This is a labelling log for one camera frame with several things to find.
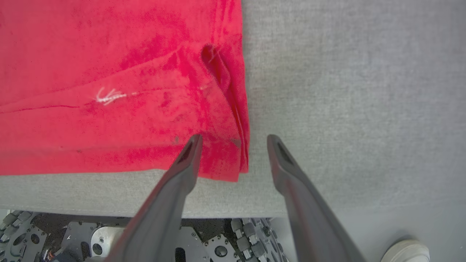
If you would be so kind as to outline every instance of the circular hole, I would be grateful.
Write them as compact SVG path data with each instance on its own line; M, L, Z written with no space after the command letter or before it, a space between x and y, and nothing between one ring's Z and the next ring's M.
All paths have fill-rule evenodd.
M39 242L41 241L41 239L39 238L38 235L32 234L32 235L31 235L31 241L32 241L32 243L34 243L34 244L39 244Z
M23 239L24 239L25 237L26 237L26 233L24 233L24 234L18 236L18 237L14 240L13 245L14 245L14 246L19 245L19 243L21 243L21 241L23 241Z
M92 245L92 251L94 251L96 255L102 255L102 247L99 244Z
M224 257L228 254L228 250L224 246L218 246L215 248L215 254L218 257Z

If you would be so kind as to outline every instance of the gray floor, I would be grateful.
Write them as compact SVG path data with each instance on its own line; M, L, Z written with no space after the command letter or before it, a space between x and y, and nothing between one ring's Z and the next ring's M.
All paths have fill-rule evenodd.
M403 239L417 239L430 251L431 261L466 261L466 203L445 206L398 207L339 212L337 216L367 262L378 262L385 251ZM296 262L288 219L274 219L280 243Z

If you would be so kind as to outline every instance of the white shoe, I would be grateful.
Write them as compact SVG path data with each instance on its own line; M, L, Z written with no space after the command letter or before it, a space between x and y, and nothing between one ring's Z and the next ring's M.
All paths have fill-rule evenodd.
M429 262L429 249L417 240L396 243L382 257L381 262Z

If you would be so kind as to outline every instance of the dark stain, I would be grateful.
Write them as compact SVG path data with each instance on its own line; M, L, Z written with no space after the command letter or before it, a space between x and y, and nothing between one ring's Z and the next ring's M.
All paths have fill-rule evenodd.
M171 95L168 92L164 92L164 101L160 105L161 107L166 107L171 103Z
M177 117L175 117L175 119L173 121L171 121L172 123L177 123L177 122L180 122L181 120L183 120L185 118L185 116L183 114L181 115L178 115Z

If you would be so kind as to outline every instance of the gray fabric surface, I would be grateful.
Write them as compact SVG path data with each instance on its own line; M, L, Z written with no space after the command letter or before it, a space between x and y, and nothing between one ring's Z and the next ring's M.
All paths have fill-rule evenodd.
M286 215L269 133L338 212L466 200L466 1L242 5L250 173L199 179L184 217ZM133 215L160 175L1 177L0 207Z

